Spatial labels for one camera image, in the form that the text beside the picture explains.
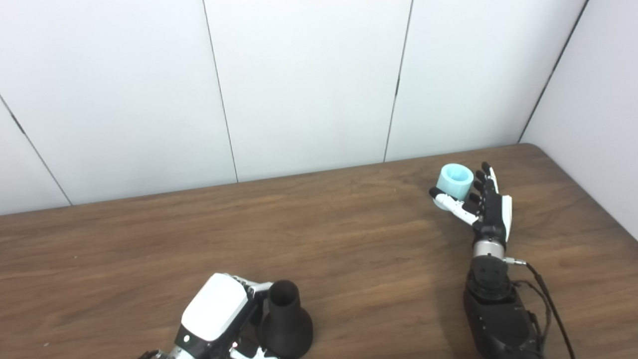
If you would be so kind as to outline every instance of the wooden table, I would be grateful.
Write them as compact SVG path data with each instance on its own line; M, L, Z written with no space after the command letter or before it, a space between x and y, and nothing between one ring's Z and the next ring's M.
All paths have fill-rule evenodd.
M530 145L0 217L0 356L170 350L193 295L227 272L299 286L307 359L478 358L461 304L472 232L427 190L442 165L483 160L514 198L508 254L544 276L577 357L638 358L638 243ZM567 357L555 323L546 353Z

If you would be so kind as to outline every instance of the black vase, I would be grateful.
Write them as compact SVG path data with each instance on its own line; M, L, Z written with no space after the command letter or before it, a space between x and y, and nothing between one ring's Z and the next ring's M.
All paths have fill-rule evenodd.
M282 359L299 359L313 343L313 321L301 307L299 290L289 280L268 292L269 313L257 330L262 345Z

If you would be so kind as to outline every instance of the cable connector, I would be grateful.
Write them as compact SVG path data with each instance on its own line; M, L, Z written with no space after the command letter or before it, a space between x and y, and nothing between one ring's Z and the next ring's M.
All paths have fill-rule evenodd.
M505 257L503 258L503 262L510 264L510 265L515 265L515 266L526 266L527 262L523 261L522 259L516 259L516 258L512 258L512 257Z

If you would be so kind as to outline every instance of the light blue cup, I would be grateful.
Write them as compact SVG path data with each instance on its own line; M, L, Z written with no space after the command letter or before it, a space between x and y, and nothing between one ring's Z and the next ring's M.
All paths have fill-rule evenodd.
M459 164L447 164L441 168L436 187L459 201L465 201L472 182L474 182L474 173L469 168ZM434 201L434 203L442 210L447 211L438 202Z

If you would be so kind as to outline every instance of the white wall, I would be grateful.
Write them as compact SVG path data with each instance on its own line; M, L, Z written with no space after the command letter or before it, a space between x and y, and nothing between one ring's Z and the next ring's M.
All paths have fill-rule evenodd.
M583 0L415 0L387 160L516 143Z
M0 215L68 205L27 137L0 101Z
M236 181L201 1L3 0L0 94L73 204Z
M525 131L638 238L638 2L591 0Z
M73 204L483 148L582 2L3 0L0 94Z
M240 181L383 161L409 0L205 0Z

